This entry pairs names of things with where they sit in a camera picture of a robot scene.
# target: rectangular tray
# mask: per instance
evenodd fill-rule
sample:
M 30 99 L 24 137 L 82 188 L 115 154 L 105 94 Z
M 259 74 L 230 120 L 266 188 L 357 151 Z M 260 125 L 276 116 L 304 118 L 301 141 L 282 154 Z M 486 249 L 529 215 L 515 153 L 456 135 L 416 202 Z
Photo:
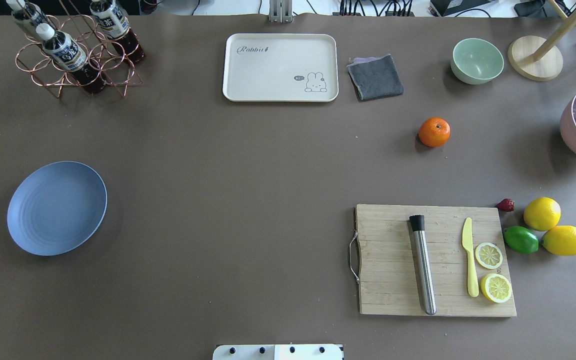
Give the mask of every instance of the rectangular tray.
M 472 218 L 473 246 L 488 242 L 501 250 L 497 269 L 475 262 L 477 280 L 491 273 L 510 282 L 510 269 L 499 213 L 495 207 L 451 207 L 412 205 L 366 205 L 356 207 L 359 245 L 359 312 L 372 315 L 428 316 L 419 301 L 409 216 L 425 217 L 425 235 L 430 257 L 437 313 L 434 317 L 516 317 L 515 295 L 504 303 L 493 303 L 483 294 L 468 295 L 467 258 L 462 248 L 462 229 Z
M 337 44 L 327 34 L 233 34 L 226 41 L 223 95 L 231 101 L 333 101 Z

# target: gray cloth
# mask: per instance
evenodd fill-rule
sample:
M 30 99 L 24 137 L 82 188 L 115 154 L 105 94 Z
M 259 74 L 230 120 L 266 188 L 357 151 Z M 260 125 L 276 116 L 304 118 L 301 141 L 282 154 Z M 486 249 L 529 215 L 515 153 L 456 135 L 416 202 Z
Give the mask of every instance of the gray cloth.
M 375 59 L 357 58 L 347 66 L 360 100 L 402 95 L 404 86 L 390 54 Z

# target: strawberry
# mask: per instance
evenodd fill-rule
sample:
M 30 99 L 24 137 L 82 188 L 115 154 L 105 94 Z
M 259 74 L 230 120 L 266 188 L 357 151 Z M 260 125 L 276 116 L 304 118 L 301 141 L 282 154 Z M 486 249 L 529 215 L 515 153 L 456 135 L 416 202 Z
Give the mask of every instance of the strawberry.
M 512 210 L 515 209 L 515 202 L 510 198 L 505 198 L 494 207 L 501 210 L 502 212 L 512 212 Z

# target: knife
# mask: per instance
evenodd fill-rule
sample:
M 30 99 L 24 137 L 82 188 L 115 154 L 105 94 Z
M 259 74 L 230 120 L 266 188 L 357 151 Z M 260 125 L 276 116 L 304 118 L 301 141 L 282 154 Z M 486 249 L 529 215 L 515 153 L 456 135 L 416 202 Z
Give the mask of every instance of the knife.
M 437 303 L 435 302 L 435 290 L 433 288 L 433 278 L 430 271 L 430 257 L 428 256 L 428 244 L 426 243 L 424 215 L 413 215 L 410 216 L 409 219 L 414 237 L 414 248 L 416 250 L 417 273 L 419 273 L 421 282 L 423 310 L 428 315 L 434 315 L 437 313 Z
M 477 269 L 475 269 L 475 256 L 473 254 L 473 219 L 466 218 L 461 233 L 461 246 L 466 249 L 468 256 L 468 294 L 471 297 L 480 296 L 480 287 L 477 284 Z

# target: soda bottle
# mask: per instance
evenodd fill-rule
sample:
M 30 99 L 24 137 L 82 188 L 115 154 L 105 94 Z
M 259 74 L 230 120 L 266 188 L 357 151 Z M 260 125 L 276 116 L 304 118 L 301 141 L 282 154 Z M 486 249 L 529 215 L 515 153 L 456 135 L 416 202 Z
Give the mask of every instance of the soda bottle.
M 90 14 L 96 19 L 103 34 L 113 41 L 112 45 L 119 54 L 122 54 L 121 47 L 123 47 L 126 57 L 133 64 L 141 62 L 146 57 L 124 11 L 117 5 L 116 0 L 92 0 Z
M 35 28 L 38 27 L 39 24 L 50 25 L 46 14 L 44 14 L 39 6 L 32 2 L 25 2 L 24 0 L 6 0 L 6 2 L 10 9 L 12 9 L 14 22 L 30 39 L 37 37 Z
M 89 64 L 88 55 L 70 34 L 41 23 L 37 26 L 37 35 L 43 39 L 43 52 L 69 72 L 85 91 L 96 94 L 106 87 L 106 75 Z

